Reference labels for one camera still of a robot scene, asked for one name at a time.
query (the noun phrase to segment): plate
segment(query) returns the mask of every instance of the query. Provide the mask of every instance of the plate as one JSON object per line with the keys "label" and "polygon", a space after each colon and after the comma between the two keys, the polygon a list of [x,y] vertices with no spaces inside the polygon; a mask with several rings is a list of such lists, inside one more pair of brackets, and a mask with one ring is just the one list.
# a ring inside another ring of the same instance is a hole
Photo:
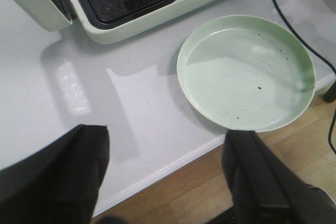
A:
{"label": "plate", "polygon": [[252,16],[226,16],[183,44],[177,76],[190,104],[232,130],[271,131],[297,119],[315,91],[313,62],[289,31]]}

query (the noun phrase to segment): black cable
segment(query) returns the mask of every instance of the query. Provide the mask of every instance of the black cable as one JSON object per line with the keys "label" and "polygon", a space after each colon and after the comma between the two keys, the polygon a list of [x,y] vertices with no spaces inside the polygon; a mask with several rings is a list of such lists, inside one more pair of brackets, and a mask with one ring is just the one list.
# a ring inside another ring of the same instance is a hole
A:
{"label": "black cable", "polygon": [[[325,64],[327,64],[331,70],[334,72],[334,74],[336,75],[336,68],[322,55],[320,55],[317,51],[315,51],[311,46],[309,46],[302,38],[301,36],[294,30],[294,28],[291,26],[291,24],[288,22],[287,18],[284,16],[284,14],[282,13],[278,3],[276,0],[272,0],[275,9],[278,11],[280,17],[282,18],[282,21],[286,24],[286,26],[288,27],[288,29],[295,35],[295,37],[298,38],[298,40],[306,47],[308,48],[313,54],[315,54],[320,60],[322,60]],[[336,155],[336,149],[332,144],[332,131],[334,129],[335,126],[335,122],[336,122],[336,109],[334,112],[334,116],[332,118],[331,124],[330,124],[330,128],[329,128],[329,134],[328,134],[328,143],[330,148],[332,149],[332,151],[335,153]]]}

